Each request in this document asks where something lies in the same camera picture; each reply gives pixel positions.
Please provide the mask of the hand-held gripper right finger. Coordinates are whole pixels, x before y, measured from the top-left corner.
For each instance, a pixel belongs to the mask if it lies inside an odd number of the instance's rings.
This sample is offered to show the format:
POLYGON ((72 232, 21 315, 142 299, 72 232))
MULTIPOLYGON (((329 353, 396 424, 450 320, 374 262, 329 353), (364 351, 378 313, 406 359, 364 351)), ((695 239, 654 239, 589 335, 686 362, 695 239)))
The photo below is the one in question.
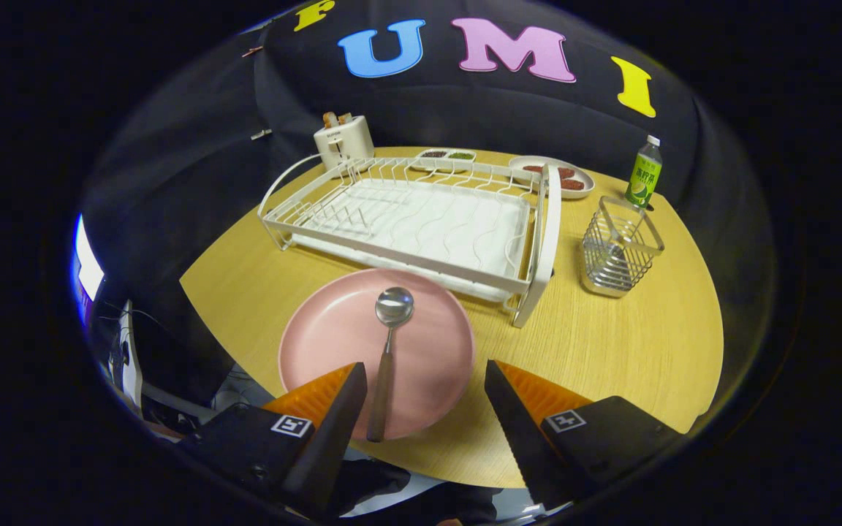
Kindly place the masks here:
POLYGON ((589 400, 497 359, 485 393, 531 499, 547 508, 615 485, 682 436, 625 397, 589 400))

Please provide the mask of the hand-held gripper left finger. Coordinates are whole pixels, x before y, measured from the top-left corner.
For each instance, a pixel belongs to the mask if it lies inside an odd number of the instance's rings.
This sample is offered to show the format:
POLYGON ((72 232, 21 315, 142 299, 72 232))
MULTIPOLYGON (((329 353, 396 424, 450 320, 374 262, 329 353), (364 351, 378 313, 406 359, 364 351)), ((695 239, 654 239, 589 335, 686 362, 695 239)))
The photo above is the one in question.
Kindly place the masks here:
POLYGON ((353 362, 262 407, 233 404, 181 439, 180 450, 258 498, 321 516, 367 391, 365 365, 353 362))

